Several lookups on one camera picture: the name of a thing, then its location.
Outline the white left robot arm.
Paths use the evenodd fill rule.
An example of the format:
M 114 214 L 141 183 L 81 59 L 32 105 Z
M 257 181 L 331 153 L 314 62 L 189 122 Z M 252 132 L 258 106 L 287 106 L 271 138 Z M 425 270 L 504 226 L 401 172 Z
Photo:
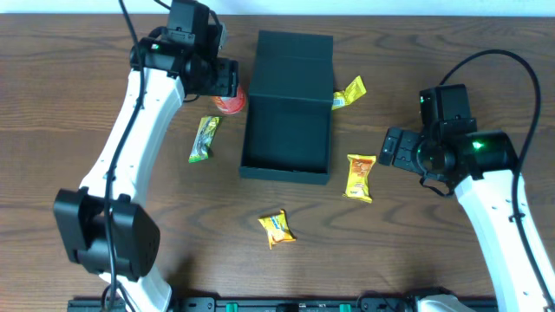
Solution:
M 130 52 L 121 111 L 79 188 L 53 205 L 69 261 L 108 283 L 128 311 L 165 311 L 172 288 L 154 262 L 160 230 L 145 211 L 153 165 L 189 94 L 233 97 L 238 64 L 220 58 L 222 36 L 205 43 L 145 37 Z

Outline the red soda can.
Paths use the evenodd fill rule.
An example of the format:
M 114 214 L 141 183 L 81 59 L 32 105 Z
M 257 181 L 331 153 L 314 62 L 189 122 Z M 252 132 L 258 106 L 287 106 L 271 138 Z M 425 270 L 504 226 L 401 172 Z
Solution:
M 238 85 L 235 97 L 212 96 L 212 101 L 216 107 L 224 114 L 236 114 L 240 112 L 246 104 L 245 91 Z

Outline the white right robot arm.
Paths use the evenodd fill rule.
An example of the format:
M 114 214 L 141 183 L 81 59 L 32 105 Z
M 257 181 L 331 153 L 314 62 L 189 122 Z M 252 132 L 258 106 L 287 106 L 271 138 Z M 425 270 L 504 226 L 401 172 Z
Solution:
M 526 198 L 519 159 L 506 133 L 433 136 L 391 127 L 378 158 L 445 184 L 478 238 L 500 311 L 552 311 L 554 270 Z

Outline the orange yellow snack packet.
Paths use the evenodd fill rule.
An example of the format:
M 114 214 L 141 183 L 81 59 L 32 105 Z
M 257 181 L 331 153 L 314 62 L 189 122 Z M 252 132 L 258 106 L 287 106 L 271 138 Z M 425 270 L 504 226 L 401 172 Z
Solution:
M 369 173 L 376 163 L 375 155 L 348 154 L 349 174 L 343 196 L 366 203 L 373 199 L 369 195 Z

